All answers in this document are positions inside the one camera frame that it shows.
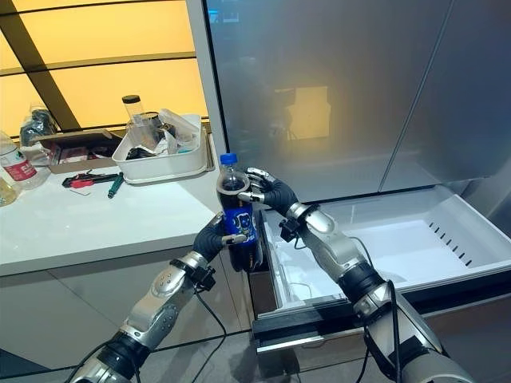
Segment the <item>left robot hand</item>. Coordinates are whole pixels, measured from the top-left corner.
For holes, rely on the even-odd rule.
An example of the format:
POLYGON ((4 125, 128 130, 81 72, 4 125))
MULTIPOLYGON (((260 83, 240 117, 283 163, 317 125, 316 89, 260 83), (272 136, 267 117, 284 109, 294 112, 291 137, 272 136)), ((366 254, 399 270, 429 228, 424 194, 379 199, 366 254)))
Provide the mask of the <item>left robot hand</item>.
POLYGON ((217 213, 197 234, 192 250, 210 263, 222 249, 227 246, 243 243, 245 234, 227 234, 224 227, 224 213, 217 213))

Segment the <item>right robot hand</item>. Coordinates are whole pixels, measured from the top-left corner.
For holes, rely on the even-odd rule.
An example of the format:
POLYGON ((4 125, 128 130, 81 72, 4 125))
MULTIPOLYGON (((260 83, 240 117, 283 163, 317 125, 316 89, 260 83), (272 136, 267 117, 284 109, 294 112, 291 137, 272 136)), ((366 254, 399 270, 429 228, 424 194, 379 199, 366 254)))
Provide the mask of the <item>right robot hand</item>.
POLYGON ((287 216, 290 207, 298 203, 298 199, 292 189, 282 180, 275 178, 269 172, 259 168, 247 168, 250 185, 256 191, 242 191, 237 198, 244 202, 262 203, 278 213, 282 217, 287 216))

